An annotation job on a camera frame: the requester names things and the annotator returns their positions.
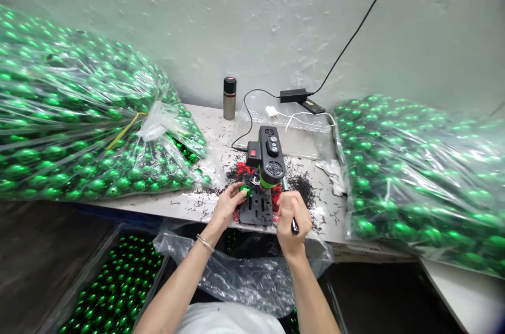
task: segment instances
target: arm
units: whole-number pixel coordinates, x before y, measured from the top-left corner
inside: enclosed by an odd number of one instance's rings
[[[282,193],[278,205],[281,220],[277,226],[277,237],[293,279],[300,333],[340,334],[337,322],[305,254],[304,240],[312,230],[309,211],[297,191]],[[298,235],[291,233],[293,218],[298,224]]]
[[[200,236],[215,247],[226,230],[236,206],[245,201],[247,191],[240,191],[242,183],[229,186],[220,196],[212,219]],[[151,301],[135,328],[134,334],[172,334],[179,326],[191,302],[211,250],[199,240],[188,256],[177,267],[165,285]]]

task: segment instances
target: clear plastic bag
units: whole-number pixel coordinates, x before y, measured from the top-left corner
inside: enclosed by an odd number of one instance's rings
[[[505,126],[372,95],[335,109],[349,239],[505,277]]]
[[[201,131],[145,56],[1,5],[0,20],[1,200],[212,186]]]
[[[327,155],[333,155],[333,139],[328,115],[315,116],[298,103],[281,104],[278,98],[273,98],[262,91],[251,92],[246,98],[246,104],[252,117],[252,129],[248,135],[237,141],[237,147],[247,148],[249,141],[258,140],[259,127],[270,125],[278,128],[282,152],[285,155],[310,159],[326,159]],[[275,119],[271,118],[266,112],[267,106],[273,106],[280,114]],[[232,141],[247,133],[250,125],[251,118],[242,104],[234,135],[231,137]]]
[[[176,234],[180,227],[180,223],[165,224],[153,241],[156,251],[171,256],[178,265],[195,243],[192,238]],[[256,241],[261,237],[254,236]],[[331,247],[310,235],[305,247],[310,266],[319,278],[334,261]],[[198,287],[222,301],[243,303],[276,318],[285,317],[295,306],[291,273],[283,257],[236,259],[216,250]]]

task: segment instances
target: power cord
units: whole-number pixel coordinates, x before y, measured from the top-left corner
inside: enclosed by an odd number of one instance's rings
[[[335,61],[335,63],[333,63],[333,66],[330,68],[330,71],[326,75],[325,80],[322,82],[322,84],[317,89],[317,91],[310,93],[309,96],[312,96],[312,95],[315,95],[316,93],[318,93],[321,90],[321,88],[323,87],[323,85],[325,85],[326,80],[328,80],[328,77],[330,76],[331,72],[333,71],[333,69],[337,65],[337,62],[340,60],[340,58],[342,57],[342,55],[344,54],[344,52],[347,50],[347,47],[349,47],[349,45],[351,44],[351,42],[354,39],[354,37],[356,37],[356,34],[358,34],[359,30],[363,26],[363,23],[365,23],[365,20],[367,19],[368,15],[370,14],[370,11],[372,10],[372,8],[373,8],[373,6],[375,5],[376,2],[377,2],[377,0],[373,0],[372,5],[370,5],[370,8],[368,8],[368,11],[367,11],[366,15],[363,17],[363,20],[361,20],[361,24],[359,24],[358,28],[356,29],[356,31],[352,35],[352,37],[349,40],[349,42],[347,43],[346,47],[344,47],[344,49],[340,52],[339,56],[337,57],[337,60]]]
[[[247,97],[247,95],[249,95],[251,92],[254,92],[254,91],[257,91],[257,90],[260,90],[260,91],[262,91],[262,92],[265,92],[265,93],[269,94],[271,97],[274,97],[274,98],[280,98],[280,96],[274,96],[274,95],[272,95],[269,91],[265,91],[264,89],[261,89],[261,88],[251,89],[248,93],[246,93],[246,94],[245,94],[245,96],[244,96],[244,100],[243,100],[243,105],[246,107],[247,114],[249,115],[249,119],[251,120],[251,126],[249,127],[249,130],[247,131],[247,133],[245,133],[245,134],[241,135],[240,137],[238,137],[237,139],[235,139],[235,140],[233,141],[233,143],[231,144],[231,148],[232,148],[232,149],[235,149],[235,150],[237,150],[237,151],[242,151],[243,153],[246,153],[246,152],[247,152],[247,150],[245,150],[245,149],[241,149],[241,148],[239,148],[239,147],[235,147],[234,145],[235,145],[235,143],[237,143],[237,141],[238,141],[239,139],[244,138],[246,135],[248,135],[248,134],[251,132],[252,128],[253,128],[253,124],[252,124],[252,123],[253,123],[253,120],[252,120],[252,119],[253,119],[253,117],[251,116],[251,112],[249,111],[249,108],[247,107],[247,104],[246,104],[246,97]]]
[[[332,126],[335,126],[336,123],[335,123],[335,119],[333,118],[333,116],[329,113],[318,113],[316,115],[313,115],[311,112],[298,112],[298,113],[294,113],[292,114],[291,116],[288,116],[288,115],[285,115],[283,113],[280,113],[280,112],[277,112],[277,114],[281,115],[281,116],[284,116],[284,117],[289,117],[289,121],[288,121],[288,124],[286,125],[286,127],[284,128],[284,133],[288,131],[288,127],[289,125],[291,124],[291,121],[293,120],[293,118],[297,121],[300,121],[302,124],[305,124],[305,125],[310,125],[310,126],[315,126],[315,127],[318,127],[318,128],[321,128],[321,129],[325,129],[325,128],[329,128],[329,127],[332,127]],[[295,116],[298,115],[298,114],[309,114],[309,115],[313,115],[313,116],[321,116],[321,115],[327,115],[331,118],[331,120],[333,121],[333,124],[331,125],[327,125],[327,126],[319,126],[319,125],[316,125],[316,124],[311,124],[311,123],[307,123],[307,122],[304,122],[302,121],[301,119],[299,118],[296,118]]]
[[[370,8],[368,8],[367,13],[366,13],[366,14],[365,14],[365,16],[363,17],[363,20],[361,20],[361,23],[359,24],[358,28],[356,29],[356,31],[354,32],[354,34],[352,35],[352,37],[350,38],[350,40],[347,42],[347,44],[345,45],[344,49],[343,49],[343,50],[340,52],[340,54],[338,55],[337,60],[333,63],[333,66],[331,67],[330,71],[329,71],[329,72],[328,72],[328,74],[326,75],[325,80],[323,80],[322,84],[319,86],[319,88],[318,88],[315,92],[311,92],[308,96],[315,95],[316,93],[318,93],[318,92],[321,90],[321,88],[323,88],[323,86],[324,86],[324,85],[325,85],[325,83],[326,83],[326,80],[328,80],[328,77],[330,76],[331,72],[333,71],[333,69],[334,69],[334,68],[335,68],[335,66],[337,65],[337,62],[340,60],[340,58],[342,57],[342,55],[344,54],[344,52],[347,50],[347,48],[348,48],[348,47],[349,47],[349,45],[351,44],[351,42],[352,42],[352,40],[354,39],[354,37],[356,37],[356,35],[358,34],[359,30],[361,29],[361,27],[362,27],[362,26],[363,26],[363,24],[365,23],[365,20],[367,19],[368,15],[370,14],[370,12],[371,12],[371,10],[372,10],[372,8],[373,8],[373,6],[375,5],[375,3],[376,3],[376,2],[377,2],[377,0],[373,0],[372,5],[370,5]],[[269,94],[270,96],[272,96],[272,97],[274,97],[274,98],[280,98],[280,96],[274,96],[274,95],[272,95],[270,92],[265,91],[264,89],[260,89],[260,88],[252,89],[252,90],[250,90],[248,93],[246,93],[246,94],[245,94],[245,96],[244,96],[244,100],[243,100],[243,104],[244,104],[244,106],[246,107],[247,113],[249,114],[249,119],[251,120],[251,126],[249,127],[249,130],[247,131],[247,133],[245,133],[244,135],[241,135],[240,137],[238,137],[237,139],[235,139],[235,141],[231,144],[231,147],[232,147],[233,149],[235,149],[235,150],[237,150],[237,151],[242,151],[242,152],[244,152],[244,153],[246,153],[246,152],[247,152],[247,150],[245,150],[245,149],[241,149],[241,148],[238,148],[238,147],[235,147],[234,145],[235,145],[235,143],[237,143],[237,141],[238,141],[239,139],[244,138],[246,135],[248,135],[248,134],[251,132],[252,128],[253,128],[253,124],[252,124],[252,123],[253,123],[253,120],[252,120],[252,119],[253,119],[253,117],[251,116],[251,112],[249,111],[249,108],[247,107],[247,104],[246,104],[246,97],[247,97],[247,95],[249,95],[251,92],[254,92],[254,91],[257,91],[257,90],[263,91],[263,92],[265,92],[265,93]],[[289,126],[289,124],[291,123],[291,120],[292,120],[292,117],[291,117],[291,119],[289,120],[288,125],[286,126],[286,130],[287,130],[287,128],[288,128],[288,126]]]

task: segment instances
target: silver bangle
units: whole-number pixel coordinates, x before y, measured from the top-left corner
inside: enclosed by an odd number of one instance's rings
[[[212,247],[211,245],[209,245],[207,242],[205,242],[205,240],[200,236],[200,234],[197,234],[196,235],[196,239],[198,239],[200,242],[202,242],[205,246],[207,246],[210,251],[214,252],[214,247]]]

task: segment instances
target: white shirt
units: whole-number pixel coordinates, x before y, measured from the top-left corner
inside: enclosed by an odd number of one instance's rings
[[[177,327],[177,334],[284,334],[271,315],[235,302],[192,304]]]

